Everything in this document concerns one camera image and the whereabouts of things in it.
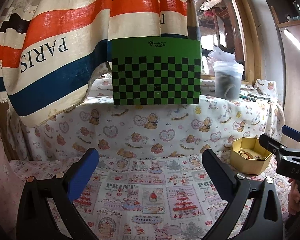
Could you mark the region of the person's right hand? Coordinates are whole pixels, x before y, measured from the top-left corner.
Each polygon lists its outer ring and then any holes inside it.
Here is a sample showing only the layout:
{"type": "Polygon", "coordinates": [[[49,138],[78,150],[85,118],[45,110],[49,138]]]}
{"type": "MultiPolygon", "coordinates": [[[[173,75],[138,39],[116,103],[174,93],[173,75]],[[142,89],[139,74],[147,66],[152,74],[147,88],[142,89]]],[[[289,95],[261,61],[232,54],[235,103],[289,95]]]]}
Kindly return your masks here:
{"type": "Polygon", "coordinates": [[[288,194],[288,212],[296,215],[300,211],[300,192],[296,180],[289,178],[290,192],[288,194]]]}

